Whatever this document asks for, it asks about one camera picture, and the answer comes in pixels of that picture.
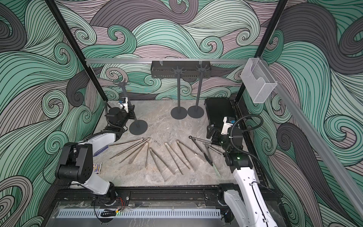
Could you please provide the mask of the green metal tongs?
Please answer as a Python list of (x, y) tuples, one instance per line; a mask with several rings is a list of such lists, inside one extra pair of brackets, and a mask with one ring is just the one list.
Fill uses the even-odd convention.
[(213, 162), (212, 156), (211, 156), (211, 154), (210, 154), (210, 151), (209, 151), (210, 146), (209, 146), (207, 143), (204, 143), (204, 146), (205, 146), (205, 148), (206, 148), (206, 154), (207, 154), (207, 157), (208, 157), (208, 159), (209, 159), (209, 163), (212, 165), (212, 167), (213, 167), (213, 169), (214, 169), (214, 171), (215, 171), (216, 175), (217, 175), (219, 178), (221, 178), (221, 174), (219, 173), (218, 169), (216, 168), (216, 166), (215, 166), (215, 164), (214, 164), (214, 162)]

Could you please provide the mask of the black metal tongs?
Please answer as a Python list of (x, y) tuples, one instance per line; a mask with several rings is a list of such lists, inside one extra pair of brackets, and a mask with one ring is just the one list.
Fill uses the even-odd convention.
[(202, 147), (196, 142), (196, 139), (192, 136), (189, 136), (189, 139), (191, 139), (193, 141), (193, 143), (197, 146), (197, 148), (202, 152), (202, 154), (204, 155), (204, 158), (206, 159), (206, 161), (213, 166), (213, 162), (212, 160), (209, 158), (209, 156), (207, 155), (207, 153), (202, 149)]

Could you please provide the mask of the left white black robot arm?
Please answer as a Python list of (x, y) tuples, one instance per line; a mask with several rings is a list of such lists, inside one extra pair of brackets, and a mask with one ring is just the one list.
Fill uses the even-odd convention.
[(75, 182), (100, 196), (104, 204), (116, 202), (116, 192), (112, 182), (102, 179), (93, 169), (93, 155), (118, 141), (126, 131), (129, 119), (134, 118), (133, 110), (113, 107), (106, 109), (108, 125), (101, 132), (90, 135), (82, 142), (69, 142), (61, 149), (55, 177), (68, 183)]

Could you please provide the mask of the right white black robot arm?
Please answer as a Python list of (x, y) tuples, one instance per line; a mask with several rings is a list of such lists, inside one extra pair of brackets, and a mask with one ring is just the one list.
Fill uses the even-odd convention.
[(241, 129), (226, 124), (222, 129), (207, 127), (207, 138), (224, 150), (224, 157), (239, 189), (223, 189), (223, 201), (240, 227), (277, 227), (260, 191), (251, 158), (243, 150)]

